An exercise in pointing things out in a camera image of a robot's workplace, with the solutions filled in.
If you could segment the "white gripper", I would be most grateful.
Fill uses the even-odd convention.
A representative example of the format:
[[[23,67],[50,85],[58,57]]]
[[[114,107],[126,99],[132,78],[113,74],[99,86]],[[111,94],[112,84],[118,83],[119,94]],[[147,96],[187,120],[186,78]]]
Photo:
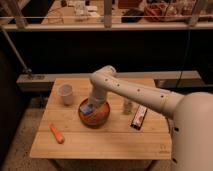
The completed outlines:
[[[99,108],[106,102],[106,92],[102,89],[93,88],[89,94],[89,103]]]

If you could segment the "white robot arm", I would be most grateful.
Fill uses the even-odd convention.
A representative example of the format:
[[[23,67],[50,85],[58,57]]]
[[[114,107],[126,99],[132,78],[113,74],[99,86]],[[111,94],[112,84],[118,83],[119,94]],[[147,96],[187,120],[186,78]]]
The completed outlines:
[[[213,171],[213,94],[182,95],[123,81],[115,74],[110,65],[91,74],[90,104],[98,108],[110,91],[172,119],[171,171]]]

